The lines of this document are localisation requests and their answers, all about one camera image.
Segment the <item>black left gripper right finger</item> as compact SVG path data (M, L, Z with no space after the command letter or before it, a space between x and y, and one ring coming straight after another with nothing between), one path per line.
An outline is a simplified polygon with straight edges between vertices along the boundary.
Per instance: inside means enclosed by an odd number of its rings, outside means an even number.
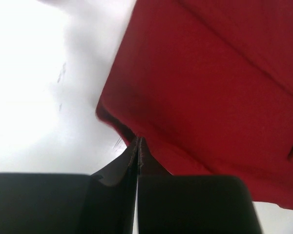
M171 175L138 149L138 232L141 234L259 234L250 193L237 177Z

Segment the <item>dark red t shirt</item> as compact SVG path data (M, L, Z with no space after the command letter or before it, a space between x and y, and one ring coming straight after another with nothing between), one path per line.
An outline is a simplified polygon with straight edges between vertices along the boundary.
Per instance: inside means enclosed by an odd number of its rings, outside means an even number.
M293 0L138 0L97 117L174 175L293 210Z

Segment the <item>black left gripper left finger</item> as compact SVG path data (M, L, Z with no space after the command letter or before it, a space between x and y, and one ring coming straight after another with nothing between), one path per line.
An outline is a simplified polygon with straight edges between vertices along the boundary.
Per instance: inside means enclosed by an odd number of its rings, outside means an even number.
M139 140L91 175L0 173L0 234L130 234Z

